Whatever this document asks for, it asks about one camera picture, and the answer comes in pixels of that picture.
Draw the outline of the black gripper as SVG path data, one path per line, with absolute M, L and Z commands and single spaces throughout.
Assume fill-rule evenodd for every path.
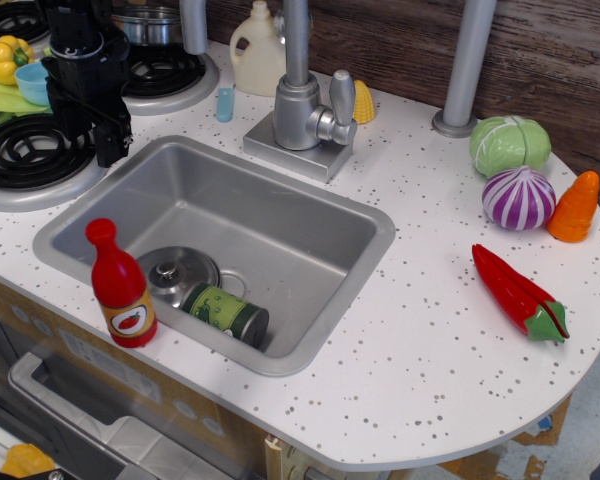
M 122 100 L 129 78 L 129 51 L 126 40 L 112 40 L 87 56 L 55 53 L 42 60 L 51 109 L 64 135 L 75 139 L 93 130 L 102 168 L 126 157 L 133 142 L 131 116 Z

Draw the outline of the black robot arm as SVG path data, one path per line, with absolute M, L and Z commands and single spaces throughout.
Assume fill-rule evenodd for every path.
M 49 30 L 47 94 L 64 135 L 93 137 L 98 165 L 128 155 L 131 115 L 123 100 L 130 43 L 111 19 L 110 1 L 38 1 Z

